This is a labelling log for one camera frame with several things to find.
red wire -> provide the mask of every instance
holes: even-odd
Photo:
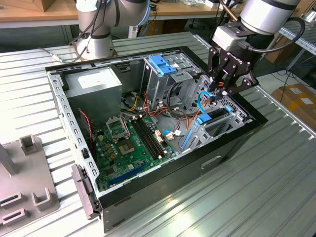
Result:
[[[85,117],[85,119],[87,120],[88,126],[89,126],[89,133],[90,133],[90,150],[92,151],[92,129],[90,126],[90,119],[88,118],[88,116],[81,110],[79,110],[79,112]]]

aluminum table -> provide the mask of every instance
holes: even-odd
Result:
[[[120,55],[188,46],[205,62],[209,45],[178,33],[114,41]],[[69,46],[50,48],[65,60]],[[71,178],[69,144],[44,67],[59,64],[45,52],[0,54],[0,142],[38,135],[61,203],[59,210],[10,237],[104,236],[88,221]],[[260,87],[242,93],[269,122],[233,159],[189,183],[107,233],[124,236],[309,236],[316,232],[316,141],[311,131]]]

sticker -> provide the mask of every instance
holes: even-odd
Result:
[[[175,64],[170,65],[170,67],[172,67],[172,68],[179,68],[180,66],[175,63]]]
[[[301,100],[303,100],[303,102],[307,105],[312,105],[313,102],[309,99],[309,98],[301,98]]]
[[[112,74],[109,69],[98,73],[78,77],[78,81],[83,89],[97,85],[104,85],[106,88],[119,85],[118,79]]]
[[[291,91],[293,91],[293,93],[295,93],[295,94],[302,94],[302,92],[300,91],[300,89],[299,88],[291,88]]]

expansion slot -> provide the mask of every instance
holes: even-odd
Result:
[[[130,176],[132,176],[134,174],[139,173],[143,169],[145,164],[146,163],[142,164],[141,166],[139,166],[139,167],[137,167],[137,168],[135,168],[135,169],[133,169],[133,170],[131,170],[131,171],[119,176],[119,177],[116,177],[116,178],[114,178],[112,180],[109,180],[108,181],[108,185],[112,185],[112,184],[118,183],[118,182],[120,182],[120,181],[122,181],[124,179],[127,179],[128,177],[130,177]]]

blue plastic clip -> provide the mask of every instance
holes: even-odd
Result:
[[[164,75],[173,74],[173,73],[177,72],[177,70],[174,69],[173,67],[171,67],[168,64],[168,61],[165,60],[160,55],[149,57],[149,61],[157,69],[157,71],[163,76]]]
[[[203,124],[203,123],[205,123],[205,122],[207,122],[207,121],[210,121],[211,119],[212,119],[212,118],[210,117],[210,115],[208,115],[208,114],[202,114],[202,115],[198,116],[197,122],[198,122],[199,124]]]
[[[227,105],[225,109],[228,111],[228,113],[231,113],[233,111],[232,107],[230,105]]]

